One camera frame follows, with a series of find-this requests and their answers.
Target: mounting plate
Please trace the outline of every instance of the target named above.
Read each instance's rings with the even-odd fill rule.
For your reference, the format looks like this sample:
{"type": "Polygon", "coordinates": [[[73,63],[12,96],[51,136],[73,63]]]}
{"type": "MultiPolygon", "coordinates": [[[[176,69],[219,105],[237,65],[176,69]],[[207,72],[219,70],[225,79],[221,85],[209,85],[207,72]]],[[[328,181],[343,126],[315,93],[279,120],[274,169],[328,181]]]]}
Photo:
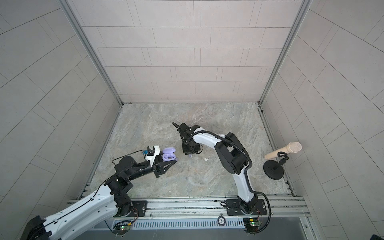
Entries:
{"type": "MultiPolygon", "coordinates": [[[[229,206],[233,206],[234,208],[237,208],[237,209],[240,208],[238,199],[226,199],[225,201],[226,201],[227,205],[229,205],[229,206]]],[[[260,211],[261,215],[267,215],[266,205],[264,203],[264,199],[257,199],[257,202],[256,202],[254,207],[260,211]]],[[[247,216],[241,210],[237,210],[237,209],[227,208],[228,216],[243,216],[243,215],[247,216]]],[[[258,212],[255,211],[252,213],[252,215],[258,215],[258,212]]]]}
{"type": "MultiPolygon", "coordinates": [[[[139,217],[144,217],[147,210],[148,201],[132,201],[133,207],[139,211],[139,217]]],[[[131,211],[126,217],[136,217],[135,213],[131,211]]]]}

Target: black bracket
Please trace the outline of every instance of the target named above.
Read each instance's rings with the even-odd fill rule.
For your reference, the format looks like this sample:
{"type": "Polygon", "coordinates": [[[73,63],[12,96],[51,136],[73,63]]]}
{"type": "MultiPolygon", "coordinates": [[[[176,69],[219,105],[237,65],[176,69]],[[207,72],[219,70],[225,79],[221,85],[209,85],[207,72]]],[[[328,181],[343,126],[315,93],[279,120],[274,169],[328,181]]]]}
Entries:
{"type": "MultiPolygon", "coordinates": [[[[227,214],[228,216],[243,216],[246,215],[240,210],[240,200],[238,199],[227,199],[225,200],[228,206],[227,207],[227,214]]],[[[264,199],[257,199],[255,206],[253,209],[256,209],[252,215],[267,215],[266,206],[264,203],[264,199]]]]}
{"type": "MultiPolygon", "coordinates": [[[[139,217],[144,217],[147,210],[148,201],[132,201],[132,207],[139,211],[139,217]]],[[[136,217],[136,210],[131,210],[126,217],[136,217]]]]}

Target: microphone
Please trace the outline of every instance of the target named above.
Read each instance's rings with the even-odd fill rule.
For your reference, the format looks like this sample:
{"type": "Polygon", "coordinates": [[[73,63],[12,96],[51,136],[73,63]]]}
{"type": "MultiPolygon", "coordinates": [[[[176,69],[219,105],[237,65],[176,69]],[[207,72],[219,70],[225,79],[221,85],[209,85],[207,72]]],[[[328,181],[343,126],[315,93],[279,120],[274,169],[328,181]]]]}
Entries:
{"type": "Polygon", "coordinates": [[[285,152],[285,153],[297,153],[299,152],[303,147],[299,142],[290,142],[287,146],[282,147],[280,149],[277,149],[276,151],[270,152],[267,155],[265,155],[265,159],[272,159],[277,157],[277,153],[279,152],[285,152]]]}

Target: vent grille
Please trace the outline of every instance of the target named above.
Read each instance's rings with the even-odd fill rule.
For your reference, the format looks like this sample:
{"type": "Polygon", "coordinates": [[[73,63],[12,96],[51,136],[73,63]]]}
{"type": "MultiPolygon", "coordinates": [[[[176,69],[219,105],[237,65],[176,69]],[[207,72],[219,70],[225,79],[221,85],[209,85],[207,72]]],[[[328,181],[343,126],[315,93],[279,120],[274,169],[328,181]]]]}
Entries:
{"type": "Polygon", "coordinates": [[[245,228],[243,219],[227,218],[220,226],[217,219],[143,219],[137,220],[131,230],[143,229],[191,229],[191,228],[245,228]]]}

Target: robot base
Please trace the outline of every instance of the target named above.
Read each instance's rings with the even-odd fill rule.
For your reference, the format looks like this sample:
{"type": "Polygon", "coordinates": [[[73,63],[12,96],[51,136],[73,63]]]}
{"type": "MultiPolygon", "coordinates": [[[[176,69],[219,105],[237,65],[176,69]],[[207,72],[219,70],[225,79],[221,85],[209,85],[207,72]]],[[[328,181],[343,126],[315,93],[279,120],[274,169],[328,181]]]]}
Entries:
{"type": "MultiPolygon", "coordinates": [[[[227,199],[227,200],[225,200],[225,202],[227,203],[228,206],[231,206],[229,208],[227,207],[228,216],[247,215],[247,214],[243,213],[243,211],[241,211],[239,199],[227,199]]],[[[260,211],[260,215],[267,215],[264,199],[257,199],[257,202],[256,202],[255,206],[253,207],[253,209],[254,209],[254,212],[251,213],[253,215],[259,214],[259,212],[257,210],[260,211]]]]}

